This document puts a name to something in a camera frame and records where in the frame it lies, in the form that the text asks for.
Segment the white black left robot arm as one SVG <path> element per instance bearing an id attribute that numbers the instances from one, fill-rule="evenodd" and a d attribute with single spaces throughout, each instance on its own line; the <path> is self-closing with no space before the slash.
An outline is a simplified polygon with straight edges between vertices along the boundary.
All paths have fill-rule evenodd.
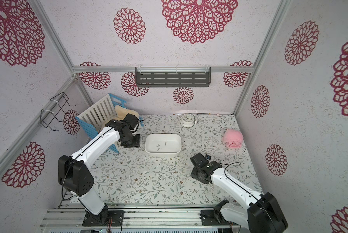
<path id="1" fill-rule="evenodd" d="M 140 146 L 137 134 L 141 120 L 133 114 L 124 119 L 110 120 L 100 133 L 72 155 L 63 155 L 58 160 L 58 182 L 62 189 L 71 192 L 85 207 L 86 213 L 100 216 L 108 211 L 94 189 L 94 177 L 90 169 L 94 162 L 114 143 L 124 148 Z"/>

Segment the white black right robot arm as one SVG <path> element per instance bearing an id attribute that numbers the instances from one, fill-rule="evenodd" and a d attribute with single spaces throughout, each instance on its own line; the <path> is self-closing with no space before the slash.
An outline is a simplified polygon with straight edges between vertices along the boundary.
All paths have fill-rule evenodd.
<path id="1" fill-rule="evenodd" d="M 191 158 L 191 177 L 203 184 L 213 184 L 227 192 L 238 205 L 222 200 L 212 210 L 202 210 L 202 225 L 232 225 L 251 233 L 282 233 L 288 222 L 274 195 L 261 194 L 233 177 L 228 164 L 212 161 L 209 155 L 198 153 Z"/>

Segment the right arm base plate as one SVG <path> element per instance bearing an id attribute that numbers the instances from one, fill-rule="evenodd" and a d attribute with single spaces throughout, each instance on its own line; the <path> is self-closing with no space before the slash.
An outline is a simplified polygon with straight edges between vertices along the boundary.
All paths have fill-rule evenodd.
<path id="1" fill-rule="evenodd" d="M 203 226 L 247 225 L 245 210 L 227 200 L 221 201 L 212 209 L 201 210 L 200 218 Z"/>

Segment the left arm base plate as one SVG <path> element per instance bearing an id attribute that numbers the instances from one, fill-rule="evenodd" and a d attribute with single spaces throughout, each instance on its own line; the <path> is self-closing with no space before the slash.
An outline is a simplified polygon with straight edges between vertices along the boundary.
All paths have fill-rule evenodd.
<path id="1" fill-rule="evenodd" d="M 93 215 L 86 211 L 82 226 L 83 227 L 102 227 L 102 226 L 122 226 L 125 211 L 122 210 L 105 210 L 99 215 Z"/>

